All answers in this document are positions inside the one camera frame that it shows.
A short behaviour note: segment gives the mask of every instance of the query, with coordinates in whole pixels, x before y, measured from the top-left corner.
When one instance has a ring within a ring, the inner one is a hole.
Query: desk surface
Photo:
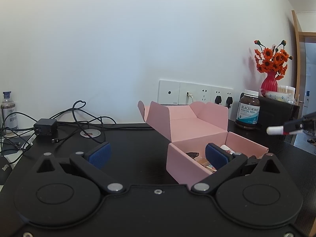
[[[75,129],[68,125],[58,129],[58,137],[67,136]],[[296,224],[305,233],[309,233],[316,216],[316,156],[291,146],[275,137],[256,131],[245,131],[229,121],[229,131],[255,141],[269,148],[282,162],[285,169],[300,190],[304,202]],[[103,171],[119,182],[129,184],[175,184],[176,181],[166,171],[166,155],[169,141],[155,130],[107,130],[106,140],[111,143],[112,157]],[[61,148],[58,144],[36,138],[34,145],[15,166],[0,193],[0,207],[7,211],[0,221],[10,225],[10,211],[13,210],[13,193],[21,178],[35,161],[45,152],[56,157],[68,157],[76,151],[86,152],[97,145],[91,139],[79,133],[67,140]]]

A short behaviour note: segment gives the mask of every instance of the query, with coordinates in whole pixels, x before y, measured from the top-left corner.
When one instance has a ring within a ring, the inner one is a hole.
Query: power socket
[[[191,97],[187,96],[190,92],[193,95],[193,101],[202,101],[207,103],[211,100],[211,87],[206,85],[180,83],[179,104],[188,105],[192,103]]]
[[[233,89],[222,87],[211,87],[211,102],[215,103],[217,96],[222,98],[220,105],[226,106],[226,100],[228,97],[233,97]]]

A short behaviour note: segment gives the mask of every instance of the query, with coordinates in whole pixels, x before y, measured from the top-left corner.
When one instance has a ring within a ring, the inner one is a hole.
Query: black circular disc
[[[72,198],[74,189],[63,183],[51,183],[40,187],[36,196],[39,201],[46,204],[61,204]]]
[[[279,191],[269,185],[254,184],[244,189],[244,198],[255,205],[271,205],[280,198]]]
[[[15,207],[29,222],[42,226],[72,224],[87,217],[99,204],[100,190],[88,179],[64,173],[37,175],[15,192]]]
[[[294,218],[302,200],[292,182],[275,173],[236,177],[217,190],[219,206],[235,220],[252,226],[277,226]]]

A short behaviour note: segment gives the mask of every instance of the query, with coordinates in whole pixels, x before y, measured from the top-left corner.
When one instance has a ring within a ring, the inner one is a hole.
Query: pink cardboard box
[[[186,155],[188,152],[198,152],[199,157],[205,158],[205,147],[210,142],[219,147],[225,144],[248,157],[260,158],[268,152],[262,145],[227,132],[227,107],[199,101],[182,106],[163,106],[156,102],[144,106],[139,101],[138,108],[144,121],[171,141],[166,169],[178,183],[189,188],[212,172]]]

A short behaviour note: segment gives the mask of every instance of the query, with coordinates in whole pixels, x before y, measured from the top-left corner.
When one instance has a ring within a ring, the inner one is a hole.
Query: blackmores label
[[[258,121],[260,106],[252,106],[239,103],[237,120],[247,124],[256,124]]]

